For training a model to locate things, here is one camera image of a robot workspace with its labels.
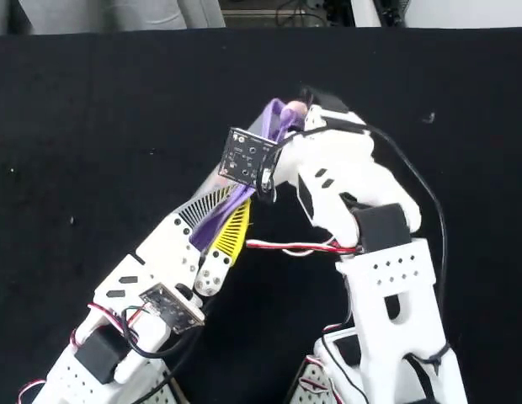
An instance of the robotic hand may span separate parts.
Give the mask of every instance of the robotic hand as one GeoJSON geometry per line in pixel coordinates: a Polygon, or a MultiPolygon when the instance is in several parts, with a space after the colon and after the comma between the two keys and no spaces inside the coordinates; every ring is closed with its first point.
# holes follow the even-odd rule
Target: robotic hand
{"type": "Polygon", "coordinates": [[[200,335],[211,297],[244,243],[248,185],[272,192],[283,182],[296,188],[313,226],[329,231],[342,251],[355,252],[337,263],[350,292],[348,320],[352,308],[354,327],[346,321],[323,332],[289,401],[466,402],[436,305],[428,244],[411,238],[420,227],[419,208],[391,172],[374,162],[368,126],[339,105],[320,104],[287,106],[305,115],[304,130],[286,127],[279,144],[262,141],[263,162],[272,146],[281,145],[280,159],[270,168],[253,164],[258,152],[253,147],[251,155],[248,149],[226,149],[220,173],[237,179],[232,174],[238,168],[239,182],[247,185],[226,183],[197,194],[119,263],[95,290],[87,318],[72,333],[34,404],[178,402],[168,382],[185,356],[171,370],[162,359],[190,350],[200,335]],[[236,195],[234,202],[241,204],[220,223],[214,241],[200,248],[193,233],[236,195]],[[385,298],[393,295],[400,313],[390,319],[385,298]],[[174,345],[159,351],[169,340],[174,345]],[[353,358],[342,356],[341,344],[353,347],[353,358]],[[312,377],[316,372],[319,379],[312,377]]]}

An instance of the red and white wire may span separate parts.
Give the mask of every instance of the red and white wire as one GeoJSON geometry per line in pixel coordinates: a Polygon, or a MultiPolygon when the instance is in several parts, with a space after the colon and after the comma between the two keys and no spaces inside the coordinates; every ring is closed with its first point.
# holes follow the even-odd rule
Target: red and white wire
{"type": "Polygon", "coordinates": [[[328,388],[325,385],[321,385],[316,381],[309,380],[307,377],[301,377],[298,380],[298,384],[304,390],[312,394],[321,394],[328,390],[328,388]]]}
{"type": "Polygon", "coordinates": [[[248,248],[262,248],[267,250],[282,250],[297,257],[304,257],[313,253],[314,251],[321,251],[325,253],[347,253],[356,252],[355,247],[341,247],[329,244],[332,238],[324,243],[319,242],[265,242],[263,240],[246,240],[246,247],[248,248]],[[293,252],[290,250],[306,250],[302,252],[293,252]]]}
{"type": "MultiPolygon", "coordinates": [[[[321,368],[321,370],[323,371],[323,373],[328,377],[327,372],[325,371],[324,364],[322,364],[321,360],[314,358],[311,355],[307,355],[306,362],[308,364],[314,364],[316,366],[319,366],[321,368]]],[[[336,390],[336,385],[334,384],[333,380],[330,377],[328,377],[328,382],[330,383],[330,390],[332,390],[332,394],[334,396],[334,400],[336,400],[336,403],[344,404],[344,400],[339,395],[338,391],[336,390]]]]}
{"type": "Polygon", "coordinates": [[[16,401],[16,404],[22,404],[22,396],[24,395],[25,392],[31,390],[36,385],[43,385],[44,383],[45,383],[44,379],[37,379],[37,380],[30,381],[29,383],[24,385],[21,389],[19,389],[18,400],[16,401]]]}
{"type": "Polygon", "coordinates": [[[123,333],[123,328],[120,326],[119,319],[112,311],[110,311],[94,302],[88,303],[87,307],[91,310],[99,311],[100,314],[102,314],[104,317],[106,317],[106,319],[109,321],[109,323],[117,329],[117,331],[119,331],[121,334],[123,333]]]}

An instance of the purple object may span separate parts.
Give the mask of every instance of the purple object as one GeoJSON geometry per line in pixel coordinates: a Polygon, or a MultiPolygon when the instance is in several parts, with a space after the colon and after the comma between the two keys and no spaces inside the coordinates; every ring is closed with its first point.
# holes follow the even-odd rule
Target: purple object
{"type": "MultiPolygon", "coordinates": [[[[303,118],[297,112],[284,107],[285,104],[277,98],[270,101],[263,111],[263,129],[259,136],[280,142],[291,126],[304,124],[303,118]]],[[[238,185],[232,194],[194,229],[190,242],[200,251],[204,251],[216,238],[230,214],[252,196],[254,191],[246,185],[238,185]]]]}

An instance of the black background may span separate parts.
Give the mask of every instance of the black background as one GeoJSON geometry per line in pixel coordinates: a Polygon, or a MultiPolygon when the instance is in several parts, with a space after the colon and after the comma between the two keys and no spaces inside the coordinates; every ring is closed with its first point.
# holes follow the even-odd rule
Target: black background
{"type": "MultiPolygon", "coordinates": [[[[522,29],[0,38],[0,403],[45,377],[94,288],[196,190],[229,126],[302,83],[391,133],[437,192],[470,401],[522,403],[522,29]]],[[[376,157],[421,205],[438,260],[427,195],[380,141],[376,157]]],[[[251,221],[255,238],[317,235],[291,189],[254,200],[251,221]]],[[[179,377],[194,403],[281,401],[344,316],[331,262],[242,254],[179,377]]]]}

